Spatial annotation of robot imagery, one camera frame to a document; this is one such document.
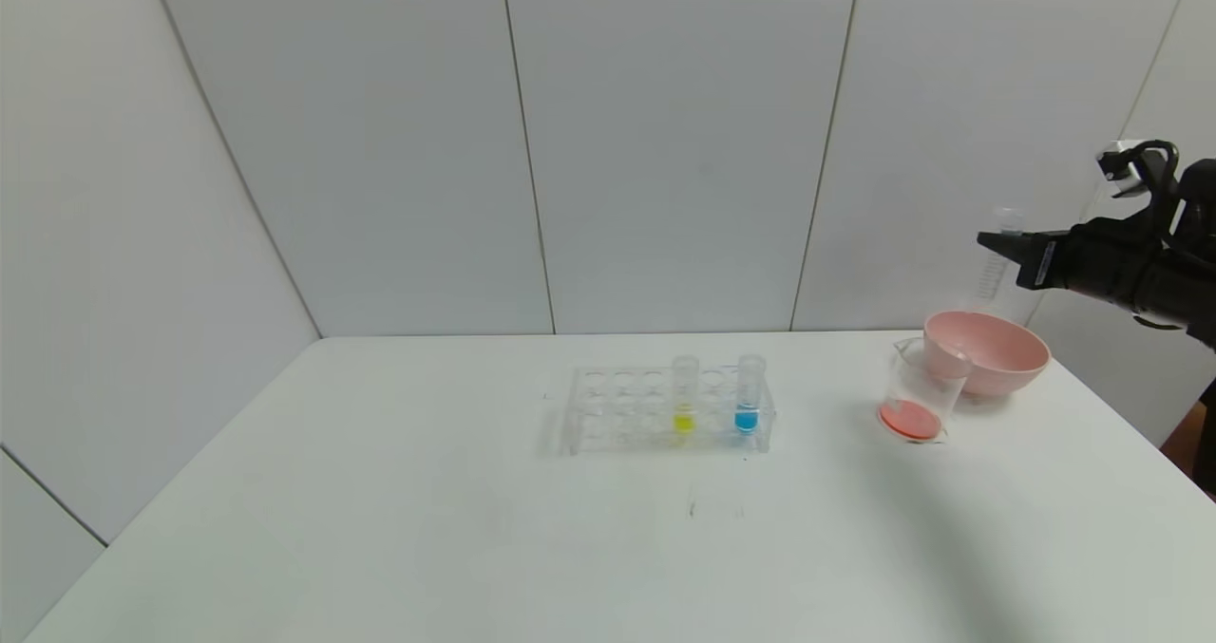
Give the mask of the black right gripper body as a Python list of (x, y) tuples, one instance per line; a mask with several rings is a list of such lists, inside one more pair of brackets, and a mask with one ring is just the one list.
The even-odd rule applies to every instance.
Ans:
[(1028, 235), (1030, 256), (1017, 265), (1017, 287), (1024, 291), (1069, 291), (1119, 305), (1143, 267), (1141, 246), (1110, 218)]

